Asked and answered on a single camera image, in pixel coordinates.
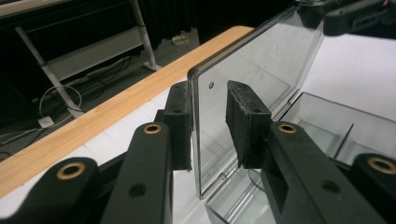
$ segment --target transparent plastic container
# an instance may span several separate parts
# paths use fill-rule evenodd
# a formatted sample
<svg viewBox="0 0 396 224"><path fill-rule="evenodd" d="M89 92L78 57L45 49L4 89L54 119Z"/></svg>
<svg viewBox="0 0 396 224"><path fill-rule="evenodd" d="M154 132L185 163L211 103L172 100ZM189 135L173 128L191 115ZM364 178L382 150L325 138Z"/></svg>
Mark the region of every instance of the transparent plastic container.
<svg viewBox="0 0 396 224"><path fill-rule="evenodd" d="M229 80L249 85L273 120L300 125L331 158L394 155L395 121L300 93L323 39L322 23L306 24L305 13L289 8L189 72L196 194L212 223L275 223L260 170L237 168L225 122Z"/></svg>

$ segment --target screw hole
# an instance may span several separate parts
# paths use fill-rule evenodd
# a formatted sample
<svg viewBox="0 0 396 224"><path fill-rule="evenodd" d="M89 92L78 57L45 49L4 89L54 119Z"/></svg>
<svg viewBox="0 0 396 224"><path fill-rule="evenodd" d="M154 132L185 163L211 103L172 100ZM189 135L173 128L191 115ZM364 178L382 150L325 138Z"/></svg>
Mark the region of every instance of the screw hole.
<svg viewBox="0 0 396 224"><path fill-rule="evenodd" d="M82 162L72 162L69 164L66 164L64 167L59 169L58 173L56 176L58 179L62 180L68 180L68 179L73 179L79 175L82 174L85 170L85 165Z"/></svg>
<svg viewBox="0 0 396 224"><path fill-rule="evenodd" d="M387 161L378 157L372 157L367 162L373 169L383 174L396 175L396 165L391 161Z"/></svg>
<svg viewBox="0 0 396 224"><path fill-rule="evenodd" d="M322 182L322 187L330 193L339 193L340 192L340 187L338 187L338 185L336 185L334 182L329 181L329 180L324 180Z"/></svg>
<svg viewBox="0 0 396 224"><path fill-rule="evenodd" d="M158 124L150 124L149 126L146 126L143 132L145 133L158 133L161 131L161 126Z"/></svg>
<svg viewBox="0 0 396 224"><path fill-rule="evenodd" d="M283 133L295 133L297 129L289 124L281 124L278 129Z"/></svg>
<svg viewBox="0 0 396 224"><path fill-rule="evenodd" d="M78 166L71 166L64 170L65 175L72 175L79 170Z"/></svg>
<svg viewBox="0 0 396 224"><path fill-rule="evenodd" d="M140 198L146 194L146 191L146 186L136 184L129 189L129 196L131 196L131 198Z"/></svg>

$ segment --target black cable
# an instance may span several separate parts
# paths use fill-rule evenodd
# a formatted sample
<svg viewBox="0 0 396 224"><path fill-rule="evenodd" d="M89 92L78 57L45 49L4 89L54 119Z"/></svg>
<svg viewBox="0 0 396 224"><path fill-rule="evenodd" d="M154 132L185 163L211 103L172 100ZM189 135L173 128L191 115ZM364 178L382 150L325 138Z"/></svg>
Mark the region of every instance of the black cable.
<svg viewBox="0 0 396 224"><path fill-rule="evenodd" d="M59 99L57 99L57 97L54 96L52 93L49 93L49 95L59 103L59 106L56 107L54 110L52 110L52 111L49 113L49 116L50 116L50 117L53 117L54 114L55 114L55 112L56 112L57 110L59 110L60 108L63 108L63 107L64 107L64 104L63 104L63 102L61 102ZM22 134L22 135L19 136L19 137L16 137L16 138L14 138L14 139L12 139L12 140L7 140L5 143L4 143L4 142L1 143L1 144L0 144L0 147L6 146L6 145L8 145L8 144L10 144L10 143L12 143L12 142L14 142L14 141L16 141L16 140L18 140L18 139L21 139L21 138L23 138L23 137L26 137L27 135L29 135L29 134L31 134L31 133L34 133L34 132L36 132L36 131L40 131L40 133L34 138L34 140L36 140L37 137L38 137L40 134L42 134L42 133L43 133L45 130L47 130L47 129L48 129L48 128L42 128L42 129L37 128L37 129L32 129L31 131L27 131L25 134ZM34 140L32 140L28 145L26 145L26 147L32 145Z"/></svg>
<svg viewBox="0 0 396 224"><path fill-rule="evenodd" d="M110 80L112 80L114 77L116 77L120 72L122 72L122 71L124 71L125 69L127 69L127 68L129 67L129 64L131 63L131 58L132 58L132 57L129 57L129 59L126 59L126 57L125 57L125 58L123 59L121 65L120 65L119 70L117 70L116 72L107 74L106 77L107 77L107 76L111 76L111 75L113 75L113 76L110 77L110 78L108 78L108 79L106 79L106 80L103 80L103 81L104 81L105 83L107 83L108 81L110 81Z"/></svg>
<svg viewBox="0 0 396 224"><path fill-rule="evenodd" d="M69 108L69 109L71 109L71 110L75 110L75 111L78 111L78 112L85 113L85 112L82 111L82 110L77 110L77 109L75 109L75 108L70 107L69 105L67 105L67 103L65 103L64 101L58 99L58 97L54 96L51 92L49 93L49 95L50 95L52 98L54 98L56 101L58 101L58 103L59 103L59 107L50 113L50 115L49 115L50 117L52 117L52 116L53 116L53 113L54 113L56 110L58 110L59 108L61 108L62 106L63 106L64 108Z"/></svg>
<svg viewBox="0 0 396 224"><path fill-rule="evenodd" d="M35 142L35 140L37 140L38 136L40 136L46 130L47 129L41 130L25 147L29 147L30 145L32 145Z"/></svg>
<svg viewBox="0 0 396 224"><path fill-rule="evenodd" d="M106 90L106 83L105 83L104 81L102 81L102 80L96 78L96 77L90 77L90 78L89 78L89 81L97 81L97 82L100 83L99 85L102 86L102 88L101 88L101 90L99 91L99 93L97 93L96 95L94 95L94 96L92 96L92 97L90 97L90 98L86 98L86 99L85 99L85 100L91 101L91 100L94 100L94 99L99 98L99 97L105 92L105 90ZM75 88L78 89L78 86L83 87L84 84L87 84L87 83L81 83L80 85L77 85ZM90 85L89 87L87 87L87 88L85 88L85 89L83 89L83 90L78 90L78 91L79 91L79 93L82 94L82 93L84 93L84 92L86 92L86 91L91 90L93 87L94 87L94 86L91 86L91 85Z"/></svg>
<svg viewBox="0 0 396 224"><path fill-rule="evenodd" d="M18 139L20 139L20 138L23 138L24 136L29 135L30 133L33 133L33 132L35 132L35 131L37 131L37 130L39 130L39 129L31 129L31 130L25 131L25 132L22 131L21 134L16 135L16 136L13 136L13 137L11 137L10 139L8 139L8 140L6 140L6 141L0 143L0 147L6 146L6 145L8 145L9 143L15 142L16 140L18 140Z"/></svg>

